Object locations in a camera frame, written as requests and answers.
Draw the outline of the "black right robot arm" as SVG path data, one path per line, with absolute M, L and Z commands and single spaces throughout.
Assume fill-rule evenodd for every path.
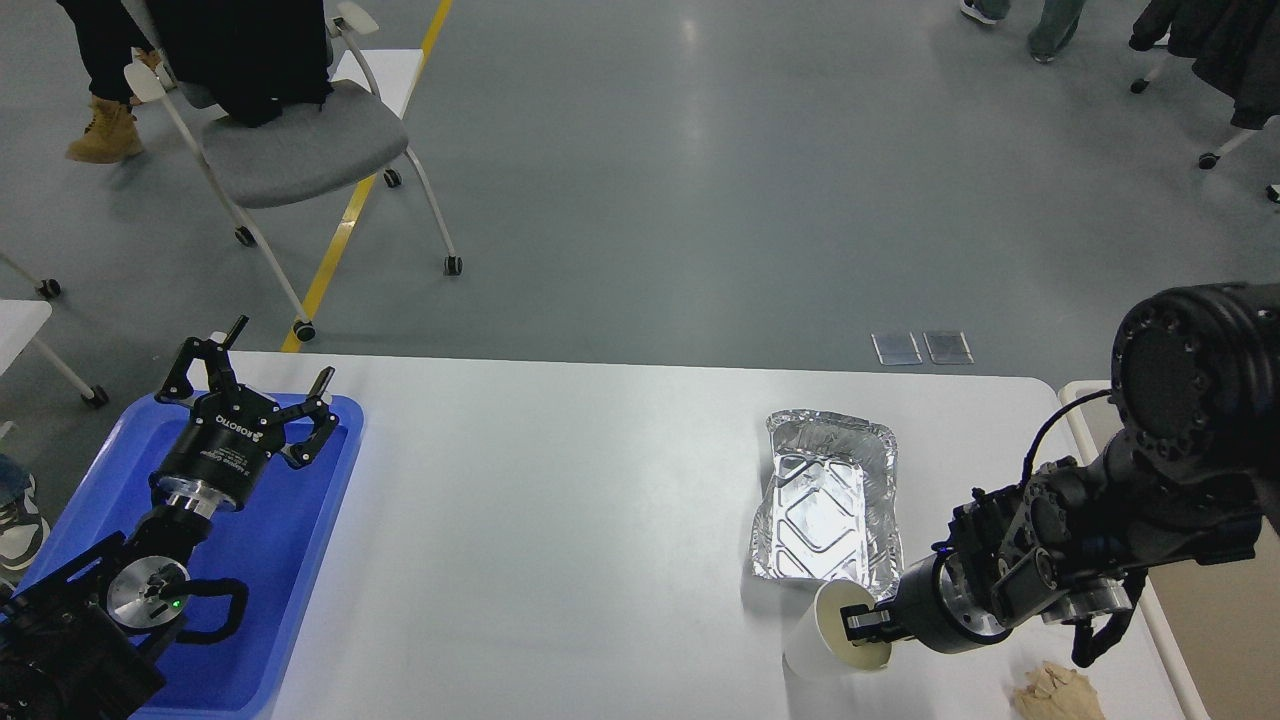
M 1254 557 L 1277 521 L 1279 288 L 1165 290 L 1123 319 L 1101 397 L 1121 429 L 1088 464 L 974 489 L 948 536 L 891 598 L 837 612 L 852 648 L 914 639 L 941 653 L 997 644 L 1033 616 L 1073 626 L 1091 666 L 1126 633 L 1151 568 Z

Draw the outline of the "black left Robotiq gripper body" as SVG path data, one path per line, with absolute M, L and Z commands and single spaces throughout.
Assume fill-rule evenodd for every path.
M 276 398 L 256 391 L 244 391 L 238 398 L 215 392 L 198 396 L 189 423 L 150 475 L 154 502 L 201 484 L 221 496 L 220 509 L 241 511 L 269 460 L 284 445 L 280 425 L 262 424 L 279 407 Z

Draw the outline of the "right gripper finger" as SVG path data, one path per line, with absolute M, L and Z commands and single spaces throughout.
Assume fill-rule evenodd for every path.
M 904 638 L 904 629 L 890 607 L 845 606 L 842 626 L 846 639 L 854 644 L 892 643 Z

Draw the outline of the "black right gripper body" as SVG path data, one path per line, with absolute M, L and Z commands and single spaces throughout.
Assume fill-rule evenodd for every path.
M 940 653 L 963 653 L 1006 641 L 1011 629 L 969 596 L 954 579 L 954 557 L 931 555 L 900 578 L 893 624 Z

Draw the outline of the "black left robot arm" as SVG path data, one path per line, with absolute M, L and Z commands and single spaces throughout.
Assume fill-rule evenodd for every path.
M 148 475 L 151 509 L 3 605 L 5 719 L 125 719 L 161 691 L 173 644 L 233 637 L 250 606 L 237 578 L 191 574 L 214 515 L 247 505 L 268 464 L 314 462 L 339 419 L 326 401 L 334 368 L 285 405 L 237 379 L 230 348 L 247 325 L 188 338 L 155 398 L 189 418 Z

